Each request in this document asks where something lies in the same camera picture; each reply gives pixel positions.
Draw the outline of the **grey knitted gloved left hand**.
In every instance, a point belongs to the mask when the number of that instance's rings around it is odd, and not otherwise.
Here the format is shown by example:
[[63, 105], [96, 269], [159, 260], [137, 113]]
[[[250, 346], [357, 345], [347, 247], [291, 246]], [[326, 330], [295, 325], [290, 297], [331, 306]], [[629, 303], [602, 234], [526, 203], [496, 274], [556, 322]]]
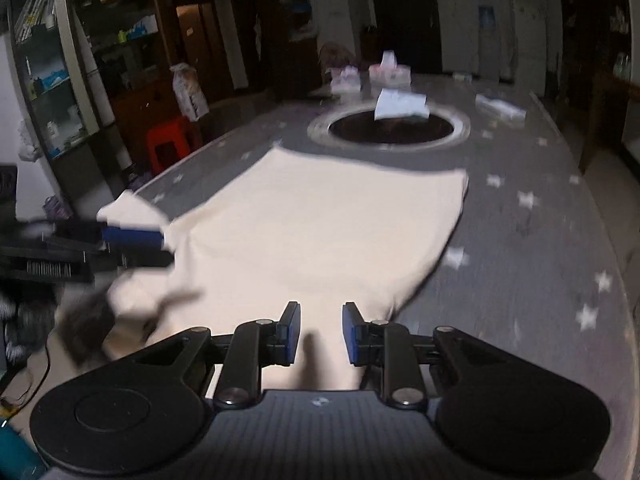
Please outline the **grey knitted gloved left hand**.
[[101, 287], [78, 295], [58, 295], [53, 289], [27, 289], [25, 296], [1, 294], [1, 335], [10, 364], [24, 363], [44, 349], [52, 333], [61, 339], [68, 357], [79, 368], [111, 362], [104, 349], [115, 315]]

